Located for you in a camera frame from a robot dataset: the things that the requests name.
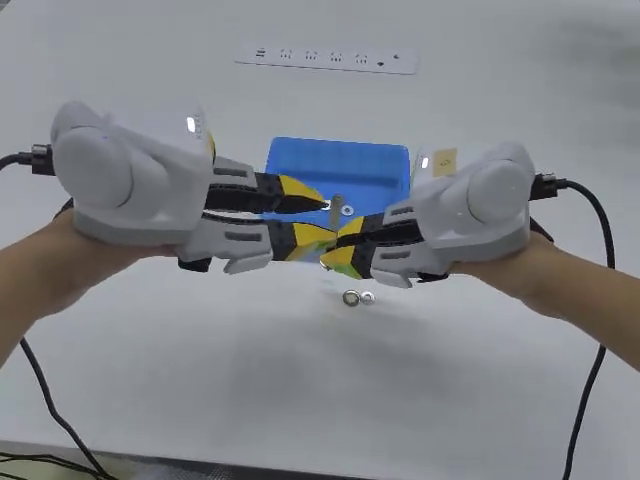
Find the white surface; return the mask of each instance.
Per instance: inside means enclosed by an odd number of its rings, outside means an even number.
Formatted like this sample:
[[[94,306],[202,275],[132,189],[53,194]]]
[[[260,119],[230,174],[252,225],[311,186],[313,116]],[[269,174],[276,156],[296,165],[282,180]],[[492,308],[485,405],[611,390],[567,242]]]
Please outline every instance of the white surface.
[[[260,42],[243,44],[236,53],[235,61],[250,65],[400,75],[413,75],[418,69],[418,56],[406,49],[358,50],[271,45]]]
[[[220,154],[262,165],[276,135],[407,144],[522,141],[591,187],[622,269],[640,274],[640,4],[627,0],[163,2],[20,0],[0,14],[2,151],[46,141],[80,98],[113,111],[198,97]],[[241,68],[251,32],[300,44],[419,47],[416,76]],[[0,242],[65,200],[0,176]],[[534,216],[601,260],[595,215],[566,193]],[[347,308],[347,287],[376,294]],[[144,262],[29,335],[61,412],[94,448],[398,479],[558,478],[596,345],[456,278],[401,291],[313,265],[233,277]],[[640,377],[610,357],[575,479],[640,475]],[[0,436],[70,442],[26,362],[0,373]]]

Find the blue tray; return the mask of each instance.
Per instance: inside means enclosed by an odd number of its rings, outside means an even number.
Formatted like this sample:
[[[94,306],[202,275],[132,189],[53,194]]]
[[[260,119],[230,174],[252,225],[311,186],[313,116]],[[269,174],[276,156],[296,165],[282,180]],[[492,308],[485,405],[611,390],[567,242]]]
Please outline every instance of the blue tray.
[[[341,227],[355,217],[382,212],[406,199],[411,177],[409,151],[402,145],[288,137],[273,139],[265,171],[294,177],[316,188],[327,200],[341,194],[354,211],[353,215],[341,216]],[[322,210],[291,215],[270,213],[263,218],[329,227],[329,212]]]

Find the metal washer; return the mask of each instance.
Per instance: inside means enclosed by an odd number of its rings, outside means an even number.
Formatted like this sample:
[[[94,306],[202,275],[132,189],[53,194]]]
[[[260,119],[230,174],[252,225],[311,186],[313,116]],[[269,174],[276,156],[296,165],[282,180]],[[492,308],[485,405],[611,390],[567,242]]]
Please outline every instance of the metal washer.
[[[355,213],[353,207],[351,205],[343,205],[340,209],[340,213],[342,213],[345,217],[350,217]]]
[[[372,292],[362,292],[360,301],[363,305],[373,305],[376,301],[376,296]]]
[[[347,290],[342,294],[342,301],[349,307],[357,307],[360,303],[360,293],[356,290]]]

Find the electrical outlet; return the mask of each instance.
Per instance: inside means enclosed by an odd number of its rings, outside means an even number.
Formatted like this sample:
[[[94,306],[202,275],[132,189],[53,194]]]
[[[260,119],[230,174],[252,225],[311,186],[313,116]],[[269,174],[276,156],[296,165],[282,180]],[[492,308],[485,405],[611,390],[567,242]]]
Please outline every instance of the electrical outlet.
[[[245,44],[239,49],[235,61],[252,65],[399,75],[413,75],[418,70],[417,54],[406,49],[356,50]]]

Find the yellow label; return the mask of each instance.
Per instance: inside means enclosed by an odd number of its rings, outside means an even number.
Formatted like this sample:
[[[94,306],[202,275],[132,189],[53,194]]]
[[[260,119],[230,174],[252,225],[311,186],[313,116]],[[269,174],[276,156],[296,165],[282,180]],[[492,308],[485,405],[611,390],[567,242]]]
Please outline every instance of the yellow label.
[[[458,149],[450,148],[448,150],[438,150],[434,152],[433,158],[433,176],[446,177],[455,175],[458,171],[456,158],[458,157]]]

